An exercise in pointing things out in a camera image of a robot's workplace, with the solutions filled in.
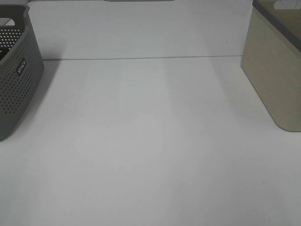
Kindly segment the beige storage bin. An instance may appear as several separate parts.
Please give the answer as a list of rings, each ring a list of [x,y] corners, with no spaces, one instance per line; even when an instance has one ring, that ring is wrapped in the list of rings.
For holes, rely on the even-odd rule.
[[[254,0],[241,67],[277,126],[301,130],[301,2]]]

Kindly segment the grey perforated plastic basket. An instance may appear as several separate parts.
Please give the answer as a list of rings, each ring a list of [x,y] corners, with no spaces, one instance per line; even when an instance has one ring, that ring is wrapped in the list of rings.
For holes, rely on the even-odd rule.
[[[15,129],[43,75],[44,64],[29,17],[29,7],[2,4],[0,17],[14,25],[0,27],[0,138]]]

